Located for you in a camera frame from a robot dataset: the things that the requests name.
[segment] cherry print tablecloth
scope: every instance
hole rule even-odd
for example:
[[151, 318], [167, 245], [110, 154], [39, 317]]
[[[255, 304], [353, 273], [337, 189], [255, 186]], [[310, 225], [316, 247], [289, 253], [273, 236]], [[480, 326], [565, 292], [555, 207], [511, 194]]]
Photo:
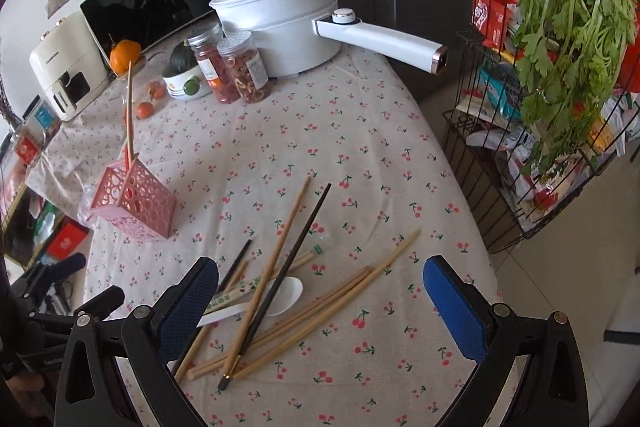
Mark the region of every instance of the cherry print tablecloth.
[[[66, 139], [96, 143], [84, 163], [73, 156], [61, 174], [52, 170], [39, 178], [53, 177], [54, 184], [31, 180], [31, 187], [65, 209], [75, 204], [61, 200], [78, 195], [76, 182], [79, 187], [100, 176], [101, 168], [89, 172], [92, 161], [99, 163], [98, 144], [111, 144], [111, 159], [122, 145], [119, 112], [111, 107], [121, 102], [109, 102], [114, 89], [121, 87], [81, 115], [100, 126], [99, 135], [63, 130]], [[307, 175], [311, 190], [285, 250], [324, 186], [334, 185], [307, 241], [323, 251], [296, 272], [305, 287], [296, 307], [375, 265], [422, 229], [353, 303], [260, 371], [233, 381], [223, 394], [216, 391], [220, 374], [187, 381], [184, 392], [205, 421], [214, 427], [437, 422], [474, 364], [460, 355], [426, 295], [422, 265], [431, 255], [444, 255], [489, 301], [497, 300], [497, 283], [442, 150], [383, 57], [345, 46], [315, 70], [277, 82], [273, 94], [255, 105], [220, 105], [213, 96], [173, 101], [136, 122], [136, 150], [175, 191], [178, 204], [171, 237], [158, 243], [138, 243], [98, 221], [85, 298], [121, 286], [126, 305], [116, 317], [153, 304], [199, 256], [215, 259], [224, 274], [248, 237], [254, 243], [246, 275], [258, 275]], [[66, 192], [52, 197], [59, 187]], [[263, 327], [273, 323], [274, 317]], [[196, 361], [226, 351], [237, 325], [229, 318], [213, 328]], [[122, 371], [143, 422], [154, 425], [126, 363]], [[513, 384], [512, 378], [490, 425], [500, 423]]]

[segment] chopsticks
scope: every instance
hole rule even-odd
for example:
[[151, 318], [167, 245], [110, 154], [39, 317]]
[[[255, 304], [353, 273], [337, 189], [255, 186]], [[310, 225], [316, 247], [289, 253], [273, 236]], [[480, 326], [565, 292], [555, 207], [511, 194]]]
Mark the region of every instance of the chopsticks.
[[244, 317], [242, 318], [242, 323], [240, 324], [238, 333], [236, 333], [236, 339], [234, 340], [233, 346], [231, 347], [231, 350], [229, 350], [228, 358], [226, 359], [225, 368], [224, 368], [224, 377], [218, 384], [218, 388], [220, 391], [223, 391], [226, 388], [226, 385], [229, 382], [230, 375], [233, 373], [233, 370], [236, 368], [236, 365], [238, 365], [238, 362], [241, 357], [240, 349], [242, 347], [242, 344], [244, 343], [244, 338], [247, 334], [247, 331], [249, 330], [249, 327], [251, 327], [251, 323], [254, 318], [255, 311], [258, 307], [258, 304], [260, 303], [262, 294], [264, 293], [264, 290], [271, 279], [271, 274], [273, 273], [273, 267], [276, 265], [278, 261], [278, 257], [280, 256], [280, 252], [282, 251], [282, 247], [284, 246], [284, 242], [287, 238], [287, 235], [289, 234], [289, 230], [291, 228], [293, 220], [296, 217], [296, 214], [298, 213], [298, 208], [300, 206], [300, 203], [302, 202], [302, 198], [305, 196], [306, 189], [309, 186], [310, 182], [311, 182], [311, 178], [307, 176], [304, 184], [302, 185], [302, 188], [300, 189], [298, 196], [296, 197], [295, 204], [289, 213], [289, 218], [287, 219], [284, 229], [282, 230], [282, 233], [278, 238], [276, 246], [274, 247], [273, 252], [271, 253], [271, 257], [267, 262], [267, 265], [264, 267], [260, 282], [258, 283], [258, 286], [255, 289], [254, 297], [249, 302], [249, 308], [247, 309], [246, 313], [244, 314]]
[[125, 149], [124, 155], [124, 163], [129, 172], [131, 168], [131, 163], [133, 161], [133, 120], [131, 116], [131, 106], [132, 106], [132, 97], [133, 97], [133, 89], [131, 82], [131, 61], [129, 61], [129, 73], [127, 75], [127, 107], [125, 109], [126, 114], [126, 136], [127, 136], [127, 147]]
[[[270, 343], [272, 340], [277, 339], [279, 336], [283, 335], [287, 331], [295, 328], [300, 323], [306, 321], [307, 319], [315, 316], [318, 311], [324, 309], [332, 302], [336, 301], [338, 298], [342, 297], [345, 293], [347, 293], [351, 288], [353, 288], [356, 284], [362, 281], [369, 273], [371, 272], [370, 267], [364, 267], [360, 270], [356, 275], [351, 277], [349, 280], [342, 282], [334, 289], [328, 291], [318, 299], [314, 300], [310, 304], [308, 304], [304, 309], [300, 310], [295, 315], [289, 317], [287, 320], [275, 325], [273, 328], [265, 331], [263, 334], [259, 335], [255, 338], [255, 340], [251, 343], [247, 352], [252, 351], [254, 349], [258, 349], [259, 347], [264, 346], [265, 344]], [[194, 380], [194, 378], [202, 377], [207, 373], [211, 373], [219, 368], [226, 360], [226, 353], [223, 353], [216, 357], [215, 359], [207, 360], [207, 362], [201, 363], [195, 367], [191, 367], [187, 371], [187, 378], [189, 380]]]
[[[303, 264], [308, 263], [314, 257], [315, 257], [315, 254], [313, 252], [305, 253], [304, 255], [296, 259], [293, 262], [293, 264], [291, 264], [289, 268], [289, 272], [291, 272], [292, 270], [295, 270], [296, 268], [299, 268]], [[275, 278], [276, 278], [276, 274], [273, 274], [271, 276], [271, 280]], [[207, 315], [216, 310], [221, 310], [222, 308], [226, 308], [231, 303], [237, 301], [238, 299], [241, 299], [245, 295], [249, 295], [249, 293], [251, 293], [256, 289], [257, 285], [260, 283], [260, 279], [261, 279], [261, 276], [258, 275], [258, 277], [256, 277], [252, 281], [243, 283], [237, 288], [233, 288], [233, 285], [229, 285], [228, 288], [230, 288], [230, 290], [226, 293], [216, 295], [207, 306], [207, 309], [205, 310], [203, 315]]]
[[[244, 271], [248, 263], [248, 261], [246, 260], [242, 261], [242, 258], [244, 257], [244, 254], [247, 252], [247, 250], [249, 250], [251, 243], [252, 243], [251, 239], [247, 240], [247, 242], [244, 244], [244, 247], [242, 247], [242, 250], [240, 251], [238, 256], [236, 256], [236, 258], [234, 259], [233, 264], [231, 265], [231, 268], [229, 268], [229, 270], [226, 272], [224, 279], [218, 286], [219, 288], [218, 293], [224, 291], [227, 287], [233, 286], [240, 279], [240, 276], [242, 275], [242, 272]], [[204, 340], [207, 338], [207, 335], [209, 334], [210, 329], [211, 329], [211, 324], [207, 324], [201, 327], [200, 331], [196, 330], [198, 332], [195, 338], [192, 337], [193, 343], [184, 354], [184, 357], [180, 357], [180, 359], [178, 359], [175, 362], [174, 367], [177, 367], [177, 370], [174, 373], [172, 368], [172, 373], [174, 373], [174, 378], [177, 383], [180, 383], [180, 381], [184, 378], [184, 375], [187, 372], [187, 369], [189, 368], [189, 364], [198, 354], [198, 350], [200, 349], [200, 346], [202, 345]]]
[[244, 338], [244, 343], [242, 343], [242, 347], [240, 348], [240, 355], [245, 354], [246, 350], [249, 348], [249, 345], [251, 344], [251, 341], [254, 339], [255, 333], [258, 331], [258, 328], [260, 327], [260, 323], [264, 319], [264, 316], [267, 314], [267, 310], [271, 305], [271, 301], [273, 301], [273, 298], [276, 296], [276, 293], [278, 292], [280, 285], [282, 285], [282, 281], [284, 280], [287, 274], [287, 271], [291, 266], [291, 263], [293, 263], [293, 260], [298, 254], [298, 250], [300, 250], [300, 247], [302, 246], [302, 242], [305, 240], [306, 234], [309, 232], [309, 229], [311, 229], [311, 225], [314, 223], [316, 216], [318, 215], [318, 212], [320, 210], [320, 207], [324, 203], [324, 199], [326, 198], [326, 195], [328, 194], [330, 188], [331, 188], [331, 183], [327, 184], [324, 192], [322, 193], [322, 195], [320, 196], [320, 199], [318, 200], [318, 203], [316, 203], [316, 206], [314, 207], [313, 211], [309, 215], [309, 218], [306, 220], [306, 224], [302, 228], [302, 232], [300, 232], [298, 239], [296, 240], [295, 244], [291, 248], [291, 252], [289, 252], [289, 255], [287, 256], [287, 260], [284, 262], [284, 264], [280, 268], [280, 272], [278, 273], [278, 276], [274, 280], [273, 285], [271, 285], [271, 288], [267, 292], [267, 295], [264, 298], [264, 301], [262, 301], [260, 308], [256, 312], [254, 320], [251, 323], [251, 327], [249, 328], [249, 331], [247, 332], [246, 337]]
[[247, 365], [237, 373], [233, 375], [233, 378], [239, 379], [250, 375], [257, 369], [260, 369], [263, 365], [271, 362], [274, 357], [277, 357], [280, 353], [289, 349], [289, 347], [297, 344], [300, 340], [304, 339], [309, 333], [314, 331], [317, 327], [321, 326], [325, 321], [332, 317], [335, 313], [344, 308], [349, 302], [351, 302], [359, 293], [361, 293], [367, 286], [369, 286], [384, 269], [389, 266], [396, 258], [420, 235], [420, 230], [412, 232], [396, 249], [389, 254], [376, 268], [368, 274], [358, 285], [354, 286], [348, 293], [343, 295], [338, 301], [334, 302], [331, 306], [324, 309], [320, 314], [316, 315], [316, 318], [309, 322], [308, 325], [302, 329], [296, 331], [288, 339], [279, 343], [276, 347], [265, 353], [255, 362]]

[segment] leafy greens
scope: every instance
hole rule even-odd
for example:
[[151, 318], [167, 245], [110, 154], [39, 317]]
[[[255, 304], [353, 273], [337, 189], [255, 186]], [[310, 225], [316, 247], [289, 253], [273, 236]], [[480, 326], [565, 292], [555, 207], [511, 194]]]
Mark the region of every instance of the leafy greens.
[[[523, 22], [514, 44], [526, 89], [521, 115], [542, 139], [527, 169], [547, 172], [560, 156], [575, 153], [588, 134], [620, 73], [626, 46], [636, 38], [637, 0], [520, 0]], [[560, 44], [555, 62], [548, 39]]]

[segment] black chopstick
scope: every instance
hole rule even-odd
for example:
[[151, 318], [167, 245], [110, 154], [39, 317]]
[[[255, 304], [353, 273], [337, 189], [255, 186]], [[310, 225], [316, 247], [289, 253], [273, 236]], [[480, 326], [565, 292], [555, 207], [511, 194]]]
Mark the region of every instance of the black chopstick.
[[[293, 263], [293, 260], [295, 259], [296, 254], [298, 253], [298, 250], [300, 250], [300, 247], [302, 246], [302, 243], [305, 240], [306, 234], [309, 232], [309, 229], [311, 229], [311, 226], [313, 225], [313, 222], [316, 219], [316, 216], [318, 215], [318, 211], [320, 210], [322, 203], [324, 203], [324, 198], [326, 198], [326, 195], [329, 192], [330, 188], [331, 188], [331, 183], [327, 184], [324, 192], [322, 193], [322, 196], [320, 196], [320, 199], [318, 200], [318, 203], [316, 203], [316, 206], [311, 212], [311, 215], [306, 220], [306, 223], [302, 229], [302, 232], [300, 232], [300, 235], [298, 236], [298, 239], [293, 245], [293, 248], [291, 248], [291, 251], [287, 256], [287, 259], [285, 260], [284, 264], [280, 268], [280, 271], [278, 272], [277, 277], [274, 279], [273, 284], [271, 285], [271, 288], [269, 289], [269, 291], [267, 292], [267, 295], [264, 297], [264, 300], [260, 304], [258, 311], [255, 312], [254, 319], [251, 321], [251, 325], [249, 326], [249, 329], [246, 332], [244, 341], [242, 341], [242, 346], [240, 347], [238, 357], [241, 357], [246, 353], [246, 350], [249, 348], [249, 345], [254, 339], [255, 333], [257, 333], [258, 328], [260, 327], [260, 323], [264, 319], [264, 316], [267, 314], [267, 310], [271, 305], [271, 301], [273, 301], [273, 298], [276, 296], [276, 293], [278, 292], [278, 289], [280, 288], [282, 281], [287, 275], [287, 271], [289, 271], [289, 268]], [[230, 378], [223, 377], [220, 380], [220, 383], [218, 384], [218, 389], [220, 391], [224, 391], [229, 383], [229, 380]]]
[[[224, 276], [224, 279], [218, 285], [218, 289], [216, 290], [216, 293], [214, 294], [214, 297], [216, 295], [220, 295], [223, 291], [226, 290], [226, 286], [229, 284], [229, 281], [231, 280], [231, 277], [234, 276], [234, 273], [238, 269], [238, 266], [240, 265], [240, 263], [242, 261], [242, 258], [244, 257], [244, 254], [249, 250], [249, 247], [251, 246], [251, 243], [252, 243], [252, 240], [251, 239], [247, 239], [247, 242], [244, 244], [244, 247], [242, 247], [242, 250], [240, 250], [240, 253], [234, 259], [234, 262], [231, 265], [231, 268], [229, 268], [229, 270], [226, 272], [226, 275]], [[180, 354], [180, 357], [178, 357], [178, 360], [175, 361], [174, 366], [171, 368], [171, 376], [172, 377], [175, 377], [175, 374], [178, 372], [178, 368], [182, 365], [182, 361], [184, 360], [184, 357], [187, 356], [187, 353], [189, 352], [189, 349], [191, 348], [191, 344], [193, 344], [193, 341], [195, 341], [195, 339], [198, 336], [198, 333], [200, 333], [201, 329], [202, 329], [202, 327], [195, 328], [193, 330], [193, 334], [191, 335], [191, 338], [189, 339], [189, 342], [187, 342], [187, 344], [184, 346], [184, 349], [182, 350], [182, 353]]]
[[231, 268], [229, 268], [229, 270], [226, 272], [224, 279], [218, 285], [218, 291], [216, 291], [216, 295], [222, 293], [223, 291], [226, 291], [226, 285], [229, 284], [231, 277], [234, 276], [234, 273], [238, 269], [238, 266], [240, 266], [240, 263], [242, 262], [242, 258], [244, 257], [244, 254], [246, 253], [246, 251], [249, 250], [251, 243], [252, 243], [252, 239], [246, 240], [244, 247], [242, 247], [242, 250], [240, 250], [240, 253], [238, 254], [238, 256], [236, 256], [236, 259], [234, 260], [234, 263], [231, 265]]

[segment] blue gripper pad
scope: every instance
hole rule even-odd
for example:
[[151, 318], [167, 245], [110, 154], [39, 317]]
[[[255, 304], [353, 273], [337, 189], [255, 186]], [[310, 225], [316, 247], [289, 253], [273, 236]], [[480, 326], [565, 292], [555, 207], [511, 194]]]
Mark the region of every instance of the blue gripper pad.
[[196, 261], [182, 281], [173, 287], [177, 289], [175, 302], [158, 326], [158, 355], [164, 363], [180, 357], [217, 287], [218, 266], [212, 259], [205, 258]]
[[431, 257], [424, 263], [422, 279], [462, 355], [481, 363], [488, 352], [485, 327], [463, 294], [464, 286], [476, 289], [462, 282], [442, 256]]

